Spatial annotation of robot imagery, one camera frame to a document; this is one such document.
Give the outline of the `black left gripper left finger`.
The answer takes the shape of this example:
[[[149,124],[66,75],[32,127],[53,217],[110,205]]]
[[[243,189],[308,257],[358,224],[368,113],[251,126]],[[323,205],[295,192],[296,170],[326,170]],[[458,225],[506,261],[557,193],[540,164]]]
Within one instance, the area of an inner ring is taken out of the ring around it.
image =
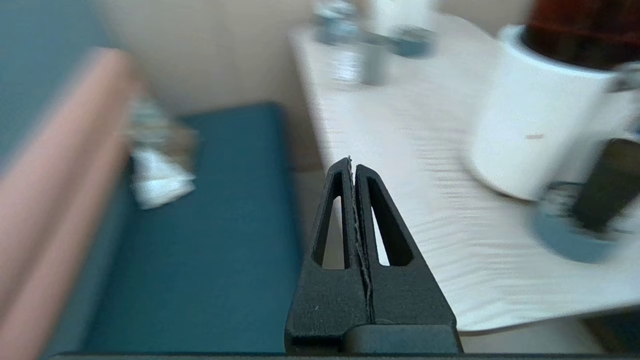
[[[340,199],[343,269],[323,268],[334,200]],[[326,174],[313,224],[312,242],[285,324],[288,351],[340,351],[345,334],[371,321],[364,246],[355,200],[352,161],[345,157]]]

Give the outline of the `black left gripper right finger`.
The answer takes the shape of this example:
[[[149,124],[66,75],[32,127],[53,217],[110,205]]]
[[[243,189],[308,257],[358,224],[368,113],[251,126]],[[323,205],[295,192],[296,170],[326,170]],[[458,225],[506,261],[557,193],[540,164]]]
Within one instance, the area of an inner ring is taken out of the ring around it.
[[[454,326],[457,319],[381,176],[355,171],[365,304],[382,325]]]

